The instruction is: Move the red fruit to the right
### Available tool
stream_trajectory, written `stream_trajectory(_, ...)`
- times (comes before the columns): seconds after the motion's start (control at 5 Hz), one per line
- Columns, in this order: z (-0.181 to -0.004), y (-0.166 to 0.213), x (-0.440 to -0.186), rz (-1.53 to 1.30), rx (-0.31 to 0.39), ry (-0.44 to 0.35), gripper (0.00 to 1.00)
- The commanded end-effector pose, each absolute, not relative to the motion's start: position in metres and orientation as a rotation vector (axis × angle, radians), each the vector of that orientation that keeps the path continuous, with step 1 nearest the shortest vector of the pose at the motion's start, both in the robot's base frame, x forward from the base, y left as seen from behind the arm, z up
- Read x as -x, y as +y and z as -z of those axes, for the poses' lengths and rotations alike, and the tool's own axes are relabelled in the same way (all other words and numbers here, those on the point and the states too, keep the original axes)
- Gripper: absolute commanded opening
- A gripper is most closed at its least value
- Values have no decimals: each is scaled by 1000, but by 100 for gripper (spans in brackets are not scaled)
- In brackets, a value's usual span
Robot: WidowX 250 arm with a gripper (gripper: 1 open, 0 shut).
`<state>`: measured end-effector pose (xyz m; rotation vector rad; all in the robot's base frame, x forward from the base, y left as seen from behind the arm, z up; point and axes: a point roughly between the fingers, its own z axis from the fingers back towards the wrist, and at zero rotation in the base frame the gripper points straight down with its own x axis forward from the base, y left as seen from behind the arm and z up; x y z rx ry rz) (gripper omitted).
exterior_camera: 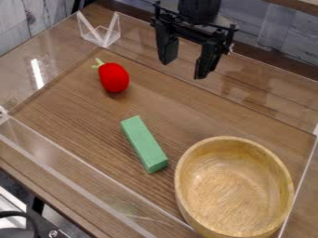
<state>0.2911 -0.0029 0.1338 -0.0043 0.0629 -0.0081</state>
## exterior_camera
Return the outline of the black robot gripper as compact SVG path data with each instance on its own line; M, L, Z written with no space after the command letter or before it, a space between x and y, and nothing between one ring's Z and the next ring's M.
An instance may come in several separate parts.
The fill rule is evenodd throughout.
M177 57L179 38L202 46L196 59L195 79L204 79L216 69L220 55L232 50L238 25L220 13L220 0L149 0L153 7L151 26L155 29L159 60L168 65Z

